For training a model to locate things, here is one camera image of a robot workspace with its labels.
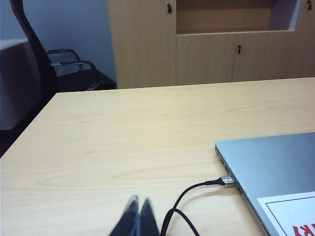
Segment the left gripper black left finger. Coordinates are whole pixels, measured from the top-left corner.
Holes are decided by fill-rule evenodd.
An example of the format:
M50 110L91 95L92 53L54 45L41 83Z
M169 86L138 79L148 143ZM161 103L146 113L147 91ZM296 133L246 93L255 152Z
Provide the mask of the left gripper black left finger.
M139 198L137 195L132 195L124 211L109 234L110 236L136 236L138 231L138 216L139 216Z

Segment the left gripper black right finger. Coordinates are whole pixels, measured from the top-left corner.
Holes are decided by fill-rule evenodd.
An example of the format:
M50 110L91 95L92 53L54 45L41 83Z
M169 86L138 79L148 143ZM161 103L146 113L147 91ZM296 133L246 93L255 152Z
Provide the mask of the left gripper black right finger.
M147 197L142 205L140 213L135 219L135 236L159 236L160 232L157 226L153 211L153 204Z

